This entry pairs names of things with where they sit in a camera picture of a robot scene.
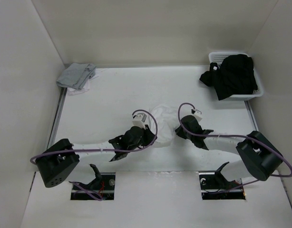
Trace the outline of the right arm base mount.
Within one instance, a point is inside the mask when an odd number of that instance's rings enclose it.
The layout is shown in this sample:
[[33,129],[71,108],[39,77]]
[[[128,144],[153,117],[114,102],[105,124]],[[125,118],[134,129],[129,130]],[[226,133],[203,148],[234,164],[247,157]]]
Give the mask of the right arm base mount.
[[232,190],[232,188],[241,185],[242,181],[227,181],[221,174],[222,169],[228,163],[224,163],[215,171],[199,173],[202,200],[245,200],[243,187]]

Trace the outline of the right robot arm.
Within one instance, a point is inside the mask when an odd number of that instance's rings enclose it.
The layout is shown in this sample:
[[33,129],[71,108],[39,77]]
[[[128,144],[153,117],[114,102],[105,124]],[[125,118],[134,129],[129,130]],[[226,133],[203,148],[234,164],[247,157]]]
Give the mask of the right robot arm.
[[258,131],[251,132],[250,139],[239,137],[214,137],[213,130],[202,129],[193,115],[181,119],[181,125],[175,133],[182,139],[190,140],[192,144],[207,151],[223,151],[240,156],[236,162],[225,162],[215,172],[215,184],[220,188],[227,187],[232,181],[241,178],[254,177],[266,181],[282,164],[282,159],[267,148],[259,145],[261,142],[279,153],[278,150]]

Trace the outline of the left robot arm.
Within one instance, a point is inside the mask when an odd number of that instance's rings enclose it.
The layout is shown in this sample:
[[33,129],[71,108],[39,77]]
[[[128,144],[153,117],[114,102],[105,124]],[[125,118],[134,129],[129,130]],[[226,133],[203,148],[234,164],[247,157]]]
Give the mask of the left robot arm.
[[103,155],[106,152],[114,154],[111,162],[121,160],[130,153],[150,147],[157,139],[157,134],[158,130],[153,132],[146,125],[133,126],[124,134],[98,144],[73,144],[69,139],[64,138],[42,154],[33,157],[31,161],[37,166],[45,187],[53,188],[68,178],[80,160],[90,158],[96,153]]

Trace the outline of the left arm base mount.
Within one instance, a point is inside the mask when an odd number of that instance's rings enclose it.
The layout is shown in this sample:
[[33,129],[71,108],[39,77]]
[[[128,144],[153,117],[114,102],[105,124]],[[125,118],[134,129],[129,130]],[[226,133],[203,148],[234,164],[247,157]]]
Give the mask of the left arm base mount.
[[75,182],[72,184],[71,200],[114,200],[115,198],[115,173],[101,173],[94,164],[89,165],[93,170],[94,178],[88,184]]

